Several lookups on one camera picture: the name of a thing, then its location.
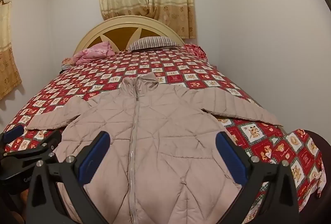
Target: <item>jacket sleeve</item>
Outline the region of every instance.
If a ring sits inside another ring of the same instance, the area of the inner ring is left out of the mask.
[[[91,108],[91,104],[80,97],[74,96],[61,108],[34,116],[27,130],[55,130],[67,126],[82,113]]]
[[[176,86],[175,90],[182,99],[211,114],[281,126],[272,113],[220,88],[209,87],[198,91]]]

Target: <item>quilted jacket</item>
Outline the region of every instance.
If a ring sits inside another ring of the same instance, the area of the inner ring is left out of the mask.
[[[28,129],[67,126],[56,149],[76,156],[100,131],[112,145],[84,188],[110,224],[215,224],[238,195],[215,146],[226,129],[211,114],[278,125],[274,115],[219,88],[159,84],[153,73],[123,79],[89,101],[72,97],[35,116]],[[62,185],[71,217],[79,221]]]

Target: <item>jacket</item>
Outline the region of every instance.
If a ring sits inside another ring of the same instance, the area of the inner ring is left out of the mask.
[[[112,144],[90,184],[92,202],[110,224],[215,224],[238,195],[215,145],[229,132],[212,114],[279,125],[265,109],[219,88],[189,90],[159,84],[153,73],[125,78],[118,90],[88,101],[72,97],[33,117],[28,129],[66,126],[60,162],[76,156],[100,131]],[[79,217],[59,184],[65,205]]]

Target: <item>headboard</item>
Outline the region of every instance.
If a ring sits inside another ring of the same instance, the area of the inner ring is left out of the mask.
[[[147,36],[166,36],[180,46],[185,44],[175,31],[163,23],[147,17],[128,15],[111,18],[94,27],[80,41],[74,54],[106,41],[109,41],[114,52],[118,52]]]

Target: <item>screw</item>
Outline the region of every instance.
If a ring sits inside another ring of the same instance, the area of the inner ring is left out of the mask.
[[[260,159],[257,156],[252,156],[251,161],[252,161],[252,163],[258,163],[260,161]]]
[[[75,157],[74,156],[69,156],[66,158],[66,162],[68,163],[73,163],[75,161]]]
[[[41,167],[44,165],[44,162],[43,161],[37,161],[37,167]]]
[[[289,162],[287,160],[283,160],[282,161],[282,165],[285,166],[285,167],[287,167],[287,166],[289,166]]]

